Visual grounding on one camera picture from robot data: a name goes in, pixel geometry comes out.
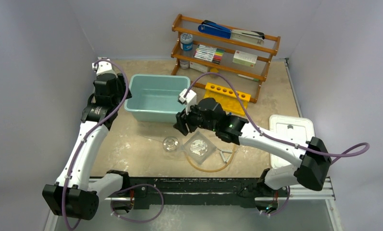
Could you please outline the clay pipe triangle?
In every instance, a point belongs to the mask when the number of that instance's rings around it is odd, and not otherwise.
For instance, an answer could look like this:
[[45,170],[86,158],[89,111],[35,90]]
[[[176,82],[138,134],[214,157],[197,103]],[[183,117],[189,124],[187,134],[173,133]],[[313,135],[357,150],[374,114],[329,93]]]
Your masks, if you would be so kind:
[[223,162],[227,164],[231,159],[233,151],[231,149],[220,149],[220,148],[218,148],[218,150]]

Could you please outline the glass beaker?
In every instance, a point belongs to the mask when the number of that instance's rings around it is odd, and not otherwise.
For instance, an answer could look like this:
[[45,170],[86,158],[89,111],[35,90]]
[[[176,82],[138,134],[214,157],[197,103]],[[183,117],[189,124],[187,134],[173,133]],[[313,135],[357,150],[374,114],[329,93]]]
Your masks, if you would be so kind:
[[179,140],[176,137],[166,137],[162,145],[166,152],[174,152],[179,148]]

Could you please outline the amber rubber tubing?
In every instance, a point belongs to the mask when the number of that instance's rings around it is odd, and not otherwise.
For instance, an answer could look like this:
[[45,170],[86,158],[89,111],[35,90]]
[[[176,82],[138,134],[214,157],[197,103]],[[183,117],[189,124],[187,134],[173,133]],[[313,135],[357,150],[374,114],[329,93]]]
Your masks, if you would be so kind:
[[184,153],[184,156],[187,160],[187,162],[189,163],[189,165],[196,169],[197,171],[200,171],[200,172],[203,172],[203,173],[217,173],[217,172],[221,172],[225,169],[227,169],[233,162],[234,158],[235,158],[235,155],[236,155],[236,152],[237,152],[237,148],[238,146],[236,144],[233,145],[232,149],[231,149],[231,154],[226,158],[226,162],[223,163],[222,165],[220,164],[215,164],[215,165],[206,165],[206,164],[202,164],[202,165],[198,165],[195,161],[193,161],[188,154]]

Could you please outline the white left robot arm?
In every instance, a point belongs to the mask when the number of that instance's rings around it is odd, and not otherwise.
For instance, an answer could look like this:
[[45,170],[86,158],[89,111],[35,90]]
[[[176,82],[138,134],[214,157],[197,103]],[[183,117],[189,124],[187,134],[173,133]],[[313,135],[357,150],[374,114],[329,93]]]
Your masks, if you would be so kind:
[[91,220],[99,203],[113,193],[127,196],[131,190],[129,175],[109,170],[91,183],[90,173],[100,146],[117,117],[122,99],[131,97],[124,75],[111,68],[97,70],[90,95],[81,117],[80,130],[67,164],[54,184],[46,184],[42,196],[53,214]]

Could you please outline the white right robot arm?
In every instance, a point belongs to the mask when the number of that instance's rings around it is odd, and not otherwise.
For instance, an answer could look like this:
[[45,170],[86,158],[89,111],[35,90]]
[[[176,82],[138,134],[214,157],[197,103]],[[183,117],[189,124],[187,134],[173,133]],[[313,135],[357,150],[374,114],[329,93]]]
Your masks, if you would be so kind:
[[289,162],[280,168],[263,171],[258,182],[258,191],[269,196],[284,186],[300,184],[303,187],[321,191],[331,166],[331,158],[325,156],[324,142],[312,137],[309,141],[294,143],[290,138],[255,126],[243,117],[228,115],[213,98],[178,101],[185,109],[176,114],[174,128],[183,135],[197,128],[213,131],[224,142],[254,147],[278,156]]

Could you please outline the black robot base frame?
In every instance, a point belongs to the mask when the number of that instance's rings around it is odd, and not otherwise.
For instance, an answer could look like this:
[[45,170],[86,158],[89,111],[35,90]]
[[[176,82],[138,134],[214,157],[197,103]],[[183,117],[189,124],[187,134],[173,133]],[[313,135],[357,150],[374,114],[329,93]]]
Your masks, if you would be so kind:
[[135,209],[151,205],[233,205],[265,210],[278,206],[287,187],[268,188],[262,178],[124,177],[123,188],[111,197],[133,201]]

